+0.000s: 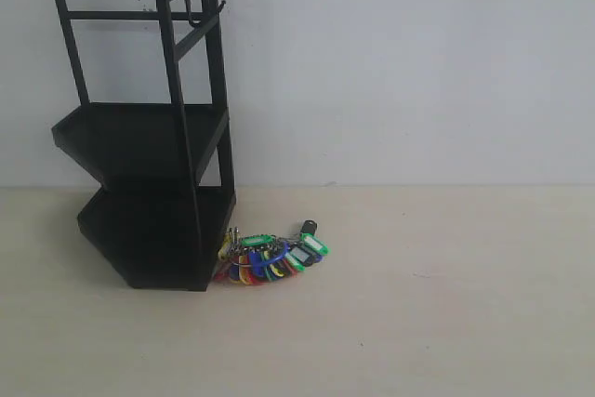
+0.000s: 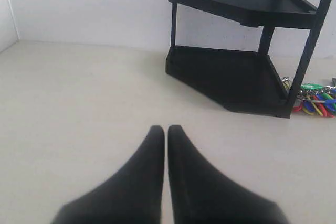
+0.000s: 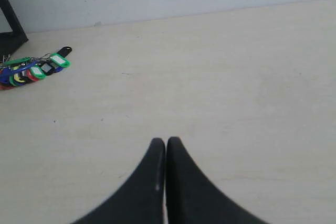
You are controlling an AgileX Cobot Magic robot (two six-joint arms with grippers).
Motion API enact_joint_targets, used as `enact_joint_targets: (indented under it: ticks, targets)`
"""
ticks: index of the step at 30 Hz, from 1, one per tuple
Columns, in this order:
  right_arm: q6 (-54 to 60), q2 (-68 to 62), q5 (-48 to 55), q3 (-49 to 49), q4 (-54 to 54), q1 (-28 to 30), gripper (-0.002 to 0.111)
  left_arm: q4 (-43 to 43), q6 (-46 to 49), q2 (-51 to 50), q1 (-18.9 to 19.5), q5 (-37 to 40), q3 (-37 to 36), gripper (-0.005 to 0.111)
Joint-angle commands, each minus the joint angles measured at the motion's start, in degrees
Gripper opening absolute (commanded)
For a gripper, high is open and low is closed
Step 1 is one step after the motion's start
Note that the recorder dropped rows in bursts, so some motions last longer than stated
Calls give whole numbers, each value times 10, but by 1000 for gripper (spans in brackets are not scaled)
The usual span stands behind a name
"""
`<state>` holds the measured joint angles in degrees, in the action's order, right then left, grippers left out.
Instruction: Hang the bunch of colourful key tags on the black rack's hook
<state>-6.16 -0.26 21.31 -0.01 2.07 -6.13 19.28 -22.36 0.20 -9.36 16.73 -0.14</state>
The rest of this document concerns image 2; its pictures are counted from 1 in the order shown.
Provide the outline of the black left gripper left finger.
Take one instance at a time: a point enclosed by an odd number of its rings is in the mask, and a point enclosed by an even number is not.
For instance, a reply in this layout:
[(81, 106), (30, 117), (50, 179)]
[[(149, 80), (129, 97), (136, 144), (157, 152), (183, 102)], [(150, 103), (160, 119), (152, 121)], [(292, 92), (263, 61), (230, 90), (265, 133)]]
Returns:
[(63, 205), (53, 223), (160, 223), (165, 136), (150, 127), (131, 158), (104, 183)]

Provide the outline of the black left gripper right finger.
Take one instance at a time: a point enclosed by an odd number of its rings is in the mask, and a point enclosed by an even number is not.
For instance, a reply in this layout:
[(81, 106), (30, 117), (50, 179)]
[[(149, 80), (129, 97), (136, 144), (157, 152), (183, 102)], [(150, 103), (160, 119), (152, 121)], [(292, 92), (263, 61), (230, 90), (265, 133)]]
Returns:
[(288, 223), (275, 202), (214, 167), (180, 125), (169, 127), (167, 145), (174, 223)]

